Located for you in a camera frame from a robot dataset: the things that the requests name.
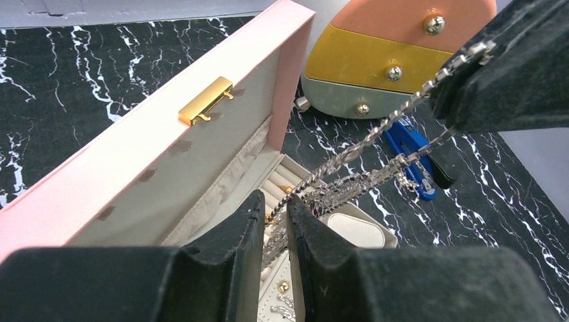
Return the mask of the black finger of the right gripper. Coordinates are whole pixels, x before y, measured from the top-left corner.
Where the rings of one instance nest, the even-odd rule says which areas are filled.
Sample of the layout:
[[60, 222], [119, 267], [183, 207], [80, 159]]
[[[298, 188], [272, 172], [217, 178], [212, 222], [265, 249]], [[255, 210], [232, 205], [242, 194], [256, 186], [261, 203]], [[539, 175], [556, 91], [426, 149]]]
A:
[[568, 127], [568, 2], [512, 1], [458, 54], [496, 45], [432, 92], [433, 116], [460, 133]]

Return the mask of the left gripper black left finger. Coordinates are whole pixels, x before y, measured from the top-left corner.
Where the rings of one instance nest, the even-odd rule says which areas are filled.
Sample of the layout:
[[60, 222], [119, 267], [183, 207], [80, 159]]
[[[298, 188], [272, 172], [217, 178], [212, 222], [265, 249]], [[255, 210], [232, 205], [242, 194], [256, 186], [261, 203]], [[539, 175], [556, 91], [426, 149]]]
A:
[[1, 265], [2, 321], [254, 321], [265, 200], [181, 247], [26, 248]]

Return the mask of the pink jewelry box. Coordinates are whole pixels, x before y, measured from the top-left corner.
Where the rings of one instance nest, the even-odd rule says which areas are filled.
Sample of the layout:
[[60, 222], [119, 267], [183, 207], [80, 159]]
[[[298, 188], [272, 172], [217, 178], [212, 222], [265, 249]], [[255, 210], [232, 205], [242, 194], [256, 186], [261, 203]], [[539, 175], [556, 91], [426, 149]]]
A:
[[[277, 1], [1, 211], [26, 248], [181, 247], [253, 191], [265, 216], [307, 170], [281, 152], [314, 12]], [[297, 321], [289, 257], [260, 266], [254, 321]]]

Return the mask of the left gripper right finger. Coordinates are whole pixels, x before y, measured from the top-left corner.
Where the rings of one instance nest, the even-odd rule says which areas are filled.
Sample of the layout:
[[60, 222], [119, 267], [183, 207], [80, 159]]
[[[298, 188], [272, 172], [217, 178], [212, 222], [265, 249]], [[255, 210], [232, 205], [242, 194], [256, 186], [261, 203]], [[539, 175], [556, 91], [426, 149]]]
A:
[[305, 321], [558, 321], [531, 267], [486, 247], [360, 248], [287, 203], [296, 314]]

